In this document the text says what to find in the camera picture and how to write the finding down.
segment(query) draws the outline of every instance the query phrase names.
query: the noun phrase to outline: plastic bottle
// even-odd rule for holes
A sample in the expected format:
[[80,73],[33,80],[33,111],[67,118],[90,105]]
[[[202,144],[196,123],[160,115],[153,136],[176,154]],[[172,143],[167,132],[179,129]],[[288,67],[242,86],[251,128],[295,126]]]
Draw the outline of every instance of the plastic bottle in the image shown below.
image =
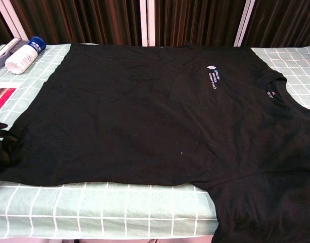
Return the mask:
[[5,67],[13,74],[22,74],[45,48],[44,40],[34,36],[5,61]]

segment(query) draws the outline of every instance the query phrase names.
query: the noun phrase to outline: t-shirt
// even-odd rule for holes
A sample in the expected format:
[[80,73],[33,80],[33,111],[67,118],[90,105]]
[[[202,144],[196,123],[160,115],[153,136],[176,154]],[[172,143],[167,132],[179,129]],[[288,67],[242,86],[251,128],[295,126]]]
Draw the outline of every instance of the t-shirt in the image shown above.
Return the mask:
[[249,48],[72,44],[0,180],[192,183],[213,242],[310,242],[310,110]]

